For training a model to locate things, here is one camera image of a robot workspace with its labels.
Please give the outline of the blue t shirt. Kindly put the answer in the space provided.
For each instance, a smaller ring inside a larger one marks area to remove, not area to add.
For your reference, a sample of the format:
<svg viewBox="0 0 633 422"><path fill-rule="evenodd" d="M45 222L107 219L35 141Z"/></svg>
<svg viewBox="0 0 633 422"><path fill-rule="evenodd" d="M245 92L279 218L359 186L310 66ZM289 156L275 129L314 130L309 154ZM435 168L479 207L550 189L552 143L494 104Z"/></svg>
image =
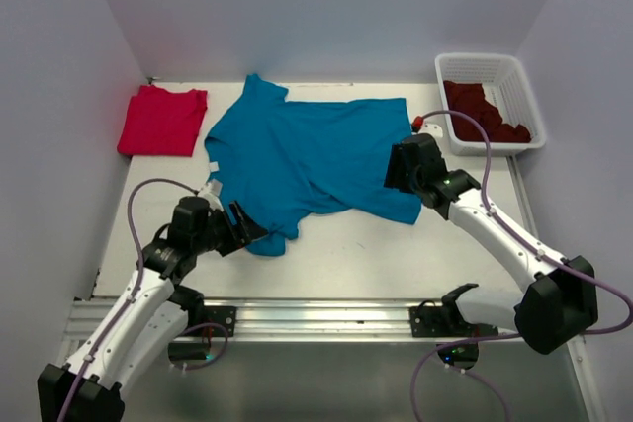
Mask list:
<svg viewBox="0 0 633 422"><path fill-rule="evenodd" d="M420 200L384 185L392 146L410 135L406 100L302 102L288 93L247 76L204 141L223 205L239 203L268 232L248 251L284 255L300 221L313 213L357 209L415 224Z"/></svg>

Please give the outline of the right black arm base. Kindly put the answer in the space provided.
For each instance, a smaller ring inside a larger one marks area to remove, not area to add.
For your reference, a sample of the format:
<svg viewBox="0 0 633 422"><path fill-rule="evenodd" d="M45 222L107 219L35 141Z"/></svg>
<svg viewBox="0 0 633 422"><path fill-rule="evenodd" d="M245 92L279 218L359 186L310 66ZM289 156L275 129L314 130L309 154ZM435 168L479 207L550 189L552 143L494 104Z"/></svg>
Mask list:
<svg viewBox="0 0 633 422"><path fill-rule="evenodd" d="M483 336L497 336L498 329L484 323L468 323L458 311L457 300L478 284L462 285L440 299L426 299L416 306L408 308L408 322L413 338L458 338L467 339ZM464 343L460 346L437 352L442 363L461 370L469 370L477 363L480 355L477 343Z"/></svg>

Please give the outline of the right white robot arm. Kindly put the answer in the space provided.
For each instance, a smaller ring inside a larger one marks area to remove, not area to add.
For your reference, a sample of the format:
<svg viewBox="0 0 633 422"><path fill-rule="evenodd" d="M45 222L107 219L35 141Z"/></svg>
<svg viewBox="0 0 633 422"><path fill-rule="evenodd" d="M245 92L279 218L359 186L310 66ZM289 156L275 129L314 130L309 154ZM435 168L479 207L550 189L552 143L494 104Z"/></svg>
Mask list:
<svg viewBox="0 0 633 422"><path fill-rule="evenodd" d="M413 135L393 145L385 185L415 194L484 247L514 279L515 292L462 285L439 300L409 311L411 332L472 336L479 326L518 333L547 355L593 326L598 319L594 268L583 257L568 259L541 244L498 206L464 170L450 171L435 139Z"/></svg>

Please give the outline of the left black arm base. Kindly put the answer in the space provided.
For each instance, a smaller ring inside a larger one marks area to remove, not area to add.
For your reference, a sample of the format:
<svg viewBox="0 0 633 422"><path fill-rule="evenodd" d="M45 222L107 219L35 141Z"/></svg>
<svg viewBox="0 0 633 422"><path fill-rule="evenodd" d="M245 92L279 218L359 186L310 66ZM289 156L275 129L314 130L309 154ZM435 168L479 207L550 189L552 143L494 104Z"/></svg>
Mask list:
<svg viewBox="0 0 633 422"><path fill-rule="evenodd" d="M185 372L216 363L226 352L234 335L237 308L205 304L201 293L181 286L169 299L186 314L185 329L169 343L169 361Z"/></svg>

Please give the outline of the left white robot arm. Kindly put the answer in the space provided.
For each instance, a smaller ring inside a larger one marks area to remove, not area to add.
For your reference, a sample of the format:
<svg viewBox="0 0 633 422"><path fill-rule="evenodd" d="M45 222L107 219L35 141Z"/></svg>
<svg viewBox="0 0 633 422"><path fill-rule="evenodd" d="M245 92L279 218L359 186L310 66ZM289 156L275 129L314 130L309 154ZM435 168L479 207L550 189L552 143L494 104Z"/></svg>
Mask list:
<svg viewBox="0 0 633 422"><path fill-rule="evenodd" d="M169 343L208 325L202 294L182 284L198 257L226 256L266 234L237 202L223 211L201 197L181 199L95 331L62 365L41 372L42 420L121 420L132 386Z"/></svg>

